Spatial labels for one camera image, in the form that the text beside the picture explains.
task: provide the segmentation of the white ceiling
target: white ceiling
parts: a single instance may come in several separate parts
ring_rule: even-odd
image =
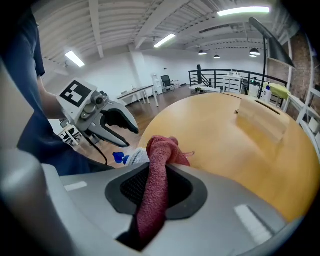
[[[129,44],[152,47],[171,33],[176,37],[166,47],[262,48],[262,36],[248,23],[252,14],[217,15],[254,5],[271,7],[269,14],[254,16],[277,37],[294,24],[276,0],[41,0],[33,13],[43,57],[63,64],[70,50],[81,58],[104,58],[106,50]]]

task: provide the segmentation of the red towel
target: red towel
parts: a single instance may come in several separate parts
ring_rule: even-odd
[[[168,179],[166,164],[190,166],[178,147],[175,137],[153,136],[146,147],[150,159],[149,176],[140,208],[137,211],[137,229],[142,246],[147,245],[165,223],[168,208]]]

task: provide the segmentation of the table surface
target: table surface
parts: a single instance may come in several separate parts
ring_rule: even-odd
[[[135,89],[130,90],[130,91],[124,93],[124,94],[121,94],[120,96],[117,97],[117,99],[120,100],[120,99],[122,99],[124,97],[130,96],[132,94],[136,94],[136,93],[138,93],[140,91],[143,91],[143,90],[151,88],[151,87],[153,87],[153,85],[147,85],[147,86],[142,86],[142,87],[135,88]]]
[[[303,216],[320,181],[310,139],[290,117],[283,139],[274,143],[235,114],[241,99],[230,95],[201,94],[172,104],[153,119],[138,146],[145,148],[153,135],[174,136],[183,152],[195,152],[188,158],[192,167],[242,184],[287,221]]]

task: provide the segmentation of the yellow object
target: yellow object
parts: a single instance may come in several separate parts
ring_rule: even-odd
[[[281,141],[289,125],[287,114],[253,97],[241,100],[238,117],[246,118],[276,143]]]
[[[263,88],[266,88],[267,85],[268,83],[265,82],[263,84]],[[270,91],[273,94],[277,95],[279,98],[282,98],[285,100],[288,99],[288,94],[290,93],[290,91],[286,87],[277,83],[270,83],[269,86],[270,86]]]
[[[288,116],[287,130],[275,143],[235,114],[239,98],[248,96],[230,94],[235,97],[208,93],[172,104],[152,120],[138,146],[145,148],[153,135],[174,136],[182,152],[195,152],[188,158],[191,167],[240,183],[288,222],[305,215],[320,181],[319,160],[310,139]]]

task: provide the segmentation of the blue shirt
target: blue shirt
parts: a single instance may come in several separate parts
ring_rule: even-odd
[[[54,134],[43,112],[37,77],[43,76],[45,69],[38,25],[31,12],[20,21],[13,41],[1,55],[12,80],[34,109],[17,147],[34,155],[42,164],[54,166],[60,176],[90,173],[88,159]]]

